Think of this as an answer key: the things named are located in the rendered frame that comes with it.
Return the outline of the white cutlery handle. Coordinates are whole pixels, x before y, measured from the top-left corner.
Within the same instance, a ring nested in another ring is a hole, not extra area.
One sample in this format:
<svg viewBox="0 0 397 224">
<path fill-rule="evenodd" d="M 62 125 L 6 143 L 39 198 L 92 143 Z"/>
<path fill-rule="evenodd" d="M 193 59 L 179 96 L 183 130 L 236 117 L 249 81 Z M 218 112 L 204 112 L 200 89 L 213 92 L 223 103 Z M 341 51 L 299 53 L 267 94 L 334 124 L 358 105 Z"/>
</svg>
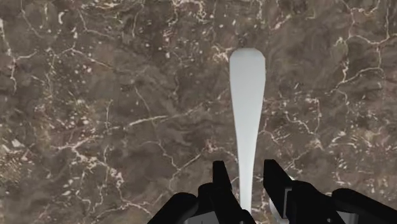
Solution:
<svg viewBox="0 0 397 224">
<path fill-rule="evenodd" d="M 255 48 L 236 49 L 229 58 L 230 92 L 239 166 L 239 202 L 251 212 L 253 169 L 266 82 L 265 57 Z"/>
</svg>

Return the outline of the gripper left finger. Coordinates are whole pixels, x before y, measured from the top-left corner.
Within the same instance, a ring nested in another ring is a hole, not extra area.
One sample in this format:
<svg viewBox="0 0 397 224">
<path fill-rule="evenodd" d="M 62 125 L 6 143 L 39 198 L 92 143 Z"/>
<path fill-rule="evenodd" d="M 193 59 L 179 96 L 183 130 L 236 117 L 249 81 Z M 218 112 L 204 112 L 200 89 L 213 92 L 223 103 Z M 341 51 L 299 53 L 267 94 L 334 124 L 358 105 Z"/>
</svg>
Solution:
<svg viewBox="0 0 397 224">
<path fill-rule="evenodd" d="M 212 181 L 198 187 L 198 195 L 174 194 L 147 224 L 255 224 L 232 192 L 225 163 L 212 163 Z"/>
</svg>

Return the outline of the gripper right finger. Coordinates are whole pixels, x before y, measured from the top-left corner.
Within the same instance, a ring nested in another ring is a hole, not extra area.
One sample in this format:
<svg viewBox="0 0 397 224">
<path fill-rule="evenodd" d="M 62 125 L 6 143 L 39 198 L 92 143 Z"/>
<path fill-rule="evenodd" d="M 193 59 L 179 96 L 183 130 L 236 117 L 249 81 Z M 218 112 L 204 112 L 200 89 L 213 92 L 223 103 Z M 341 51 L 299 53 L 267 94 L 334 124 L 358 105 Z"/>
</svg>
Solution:
<svg viewBox="0 0 397 224">
<path fill-rule="evenodd" d="M 350 188 L 325 195 L 291 179 L 274 159 L 264 160 L 263 187 L 289 224 L 397 224 L 397 210 Z"/>
</svg>

